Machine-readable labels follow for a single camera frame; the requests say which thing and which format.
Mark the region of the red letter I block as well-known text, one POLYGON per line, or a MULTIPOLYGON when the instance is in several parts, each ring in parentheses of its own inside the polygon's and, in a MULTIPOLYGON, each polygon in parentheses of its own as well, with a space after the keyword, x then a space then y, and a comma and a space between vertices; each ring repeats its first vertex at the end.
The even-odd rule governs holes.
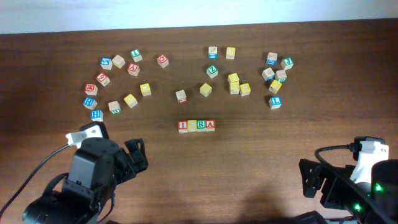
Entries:
POLYGON ((178 121, 178 131, 179 133, 188 132, 187 121, 178 121))

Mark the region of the yellow letter C block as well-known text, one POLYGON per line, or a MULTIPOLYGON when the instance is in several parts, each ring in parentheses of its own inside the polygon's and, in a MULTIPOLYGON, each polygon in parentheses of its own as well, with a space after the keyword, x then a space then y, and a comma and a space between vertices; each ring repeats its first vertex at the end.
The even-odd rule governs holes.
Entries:
POLYGON ((188 120, 187 129, 189 132, 197 132, 197 120, 188 120))

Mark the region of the green letter R block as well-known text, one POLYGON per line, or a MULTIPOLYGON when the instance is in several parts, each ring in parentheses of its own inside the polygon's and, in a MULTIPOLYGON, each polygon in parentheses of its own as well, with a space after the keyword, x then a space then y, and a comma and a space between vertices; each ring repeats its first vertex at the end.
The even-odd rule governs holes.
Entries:
POLYGON ((206 131, 206 121, 204 119, 197 120, 197 132, 205 132, 206 131))

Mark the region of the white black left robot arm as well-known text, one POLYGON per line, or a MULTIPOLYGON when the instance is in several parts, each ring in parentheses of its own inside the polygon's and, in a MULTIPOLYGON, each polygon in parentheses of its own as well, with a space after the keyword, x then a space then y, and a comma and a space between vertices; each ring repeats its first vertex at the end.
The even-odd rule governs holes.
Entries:
POLYGON ((100 223, 116 186, 148 168, 144 141, 131 139, 119 147, 104 123, 94 121, 66 135, 76 146, 70 171, 54 177, 43 194, 24 210, 24 223, 100 223))

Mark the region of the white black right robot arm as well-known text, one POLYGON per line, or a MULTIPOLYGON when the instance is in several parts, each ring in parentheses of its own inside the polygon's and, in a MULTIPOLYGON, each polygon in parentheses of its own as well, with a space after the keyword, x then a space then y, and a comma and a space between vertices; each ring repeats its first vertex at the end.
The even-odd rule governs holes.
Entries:
POLYGON ((397 223, 397 160, 389 158, 385 140, 358 136, 346 145, 315 151, 316 161, 301 159, 303 195, 322 193, 324 208, 346 210, 357 223, 397 223), (321 153, 347 149, 355 166, 335 167, 321 153))

